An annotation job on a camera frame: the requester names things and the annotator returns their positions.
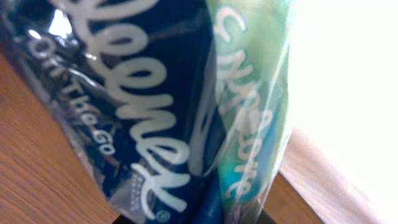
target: shiny plastic wrapper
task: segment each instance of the shiny plastic wrapper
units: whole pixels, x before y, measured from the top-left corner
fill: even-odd
[[[134,223],[255,223],[291,130],[291,5],[5,0],[2,51]]]

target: bright background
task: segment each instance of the bright background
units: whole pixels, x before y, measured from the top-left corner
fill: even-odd
[[[398,1],[298,0],[290,75],[296,127],[397,223]]]

